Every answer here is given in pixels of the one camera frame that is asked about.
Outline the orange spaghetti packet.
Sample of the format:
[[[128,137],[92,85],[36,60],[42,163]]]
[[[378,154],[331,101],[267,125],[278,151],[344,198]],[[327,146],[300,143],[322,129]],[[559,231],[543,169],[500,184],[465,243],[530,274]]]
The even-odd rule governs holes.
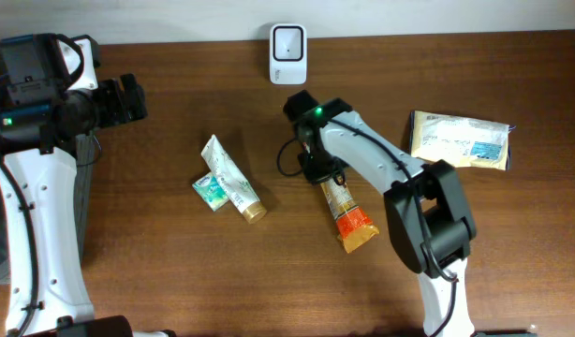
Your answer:
[[[380,233],[345,183],[339,185],[334,180],[328,180],[320,186],[336,223],[338,239],[348,254]]]

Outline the yellow white snack bag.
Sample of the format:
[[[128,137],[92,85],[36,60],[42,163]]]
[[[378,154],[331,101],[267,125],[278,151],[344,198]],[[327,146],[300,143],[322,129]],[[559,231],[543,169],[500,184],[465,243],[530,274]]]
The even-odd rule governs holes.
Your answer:
[[[456,168],[508,170],[511,125],[413,110],[410,154],[426,161],[445,160]]]

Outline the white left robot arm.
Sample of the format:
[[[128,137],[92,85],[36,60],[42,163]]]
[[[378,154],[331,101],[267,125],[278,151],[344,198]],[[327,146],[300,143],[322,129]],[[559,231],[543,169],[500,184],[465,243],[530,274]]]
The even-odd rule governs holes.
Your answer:
[[[147,110],[134,75],[0,109],[0,192],[11,268],[9,336],[133,336],[97,318],[81,272],[74,213],[75,140]]]

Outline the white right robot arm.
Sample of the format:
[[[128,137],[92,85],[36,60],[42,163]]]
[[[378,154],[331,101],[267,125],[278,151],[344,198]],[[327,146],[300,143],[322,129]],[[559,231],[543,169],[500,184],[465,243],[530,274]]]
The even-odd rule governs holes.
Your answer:
[[[283,111],[302,146],[311,184],[346,181],[352,168],[383,197],[391,245],[418,276],[428,336],[473,336],[464,285],[476,225],[456,169],[427,164],[382,138],[340,98],[320,104],[306,91]]]

